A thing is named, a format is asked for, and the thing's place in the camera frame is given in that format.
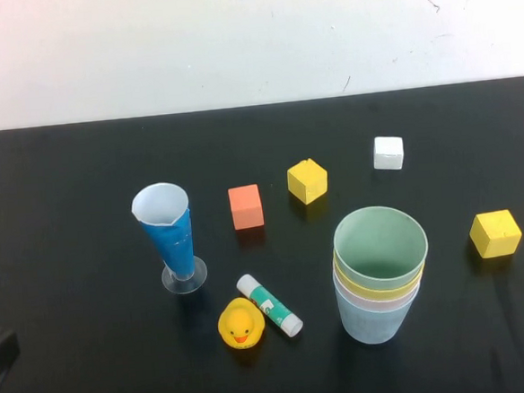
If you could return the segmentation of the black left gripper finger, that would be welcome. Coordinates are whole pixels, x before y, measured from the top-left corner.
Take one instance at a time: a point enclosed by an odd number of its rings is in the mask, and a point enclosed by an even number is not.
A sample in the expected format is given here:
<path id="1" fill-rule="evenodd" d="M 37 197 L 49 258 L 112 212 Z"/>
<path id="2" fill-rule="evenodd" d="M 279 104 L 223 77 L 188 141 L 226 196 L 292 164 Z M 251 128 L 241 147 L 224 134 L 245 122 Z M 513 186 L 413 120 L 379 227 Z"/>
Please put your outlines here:
<path id="1" fill-rule="evenodd" d="M 9 328 L 0 328 L 0 372 L 10 367 L 19 354 L 17 334 Z"/>

